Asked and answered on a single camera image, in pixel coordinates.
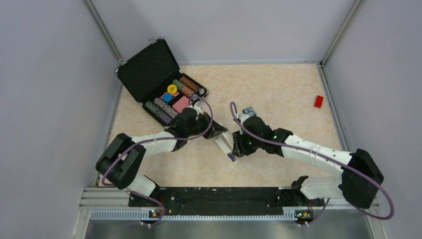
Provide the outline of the white remote control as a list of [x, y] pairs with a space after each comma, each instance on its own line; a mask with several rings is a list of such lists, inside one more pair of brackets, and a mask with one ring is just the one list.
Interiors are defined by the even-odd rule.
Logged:
[[231, 153], [232, 155], [234, 155], [233, 154], [234, 141], [233, 141], [233, 137], [232, 137], [231, 133], [225, 132], [225, 133], [221, 134], [220, 136], [218, 136], [214, 141], [226, 156], [227, 156], [228, 153]]

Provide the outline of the blue purple battery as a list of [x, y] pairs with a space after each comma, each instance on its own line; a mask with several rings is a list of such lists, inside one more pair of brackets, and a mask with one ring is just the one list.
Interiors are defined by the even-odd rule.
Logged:
[[228, 153], [227, 156], [233, 164], [236, 164], [238, 162], [238, 159], [231, 153]]

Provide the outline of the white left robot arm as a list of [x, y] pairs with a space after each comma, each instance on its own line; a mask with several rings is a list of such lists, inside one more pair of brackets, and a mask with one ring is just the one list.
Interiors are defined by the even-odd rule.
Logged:
[[136, 192], [146, 205], [153, 206], [158, 203], [160, 193], [154, 181], [139, 173], [143, 158], [177, 151], [193, 138], [210, 139], [227, 131], [200, 108], [188, 107], [159, 133], [141, 137], [118, 134], [97, 161], [96, 171], [111, 185]]

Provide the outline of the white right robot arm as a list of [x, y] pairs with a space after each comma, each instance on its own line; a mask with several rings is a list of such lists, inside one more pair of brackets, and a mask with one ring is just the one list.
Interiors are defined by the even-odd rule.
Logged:
[[361, 209], [371, 207], [379, 189], [363, 175], [378, 184], [382, 184], [384, 176], [366, 150], [348, 152], [327, 148], [289, 130], [271, 129], [262, 118], [252, 114], [240, 114], [238, 119], [242, 127], [233, 133], [234, 155], [248, 156], [260, 149], [300, 160], [330, 174], [322, 178], [302, 176], [295, 181], [292, 199], [296, 204], [305, 205], [311, 199], [343, 198]]

